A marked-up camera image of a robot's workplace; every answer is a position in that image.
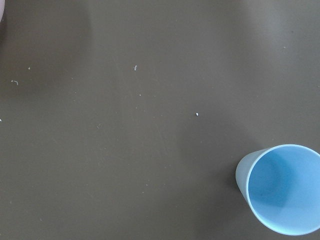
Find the blue cup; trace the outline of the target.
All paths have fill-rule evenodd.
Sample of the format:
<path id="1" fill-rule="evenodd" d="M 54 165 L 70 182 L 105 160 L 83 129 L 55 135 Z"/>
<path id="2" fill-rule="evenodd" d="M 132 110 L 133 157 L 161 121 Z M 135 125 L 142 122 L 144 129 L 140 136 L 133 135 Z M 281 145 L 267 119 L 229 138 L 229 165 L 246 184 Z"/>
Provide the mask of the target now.
<path id="1" fill-rule="evenodd" d="M 283 144 L 245 155 L 237 186 L 254 216 L 279 234 L 301 236 L 320 228 L 320 155 Z"/>

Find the pink bowl with ice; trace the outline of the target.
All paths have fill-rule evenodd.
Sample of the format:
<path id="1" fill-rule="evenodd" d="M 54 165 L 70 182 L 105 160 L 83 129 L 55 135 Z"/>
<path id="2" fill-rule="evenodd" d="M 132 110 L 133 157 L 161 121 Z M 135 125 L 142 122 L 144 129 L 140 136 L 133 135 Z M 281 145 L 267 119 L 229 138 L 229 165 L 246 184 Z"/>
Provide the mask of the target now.
<path id="1" fill-rule="evenodd" d="M 5 8 L 5 0 L 0 0 L 0 21 L 2 20 Z"/>

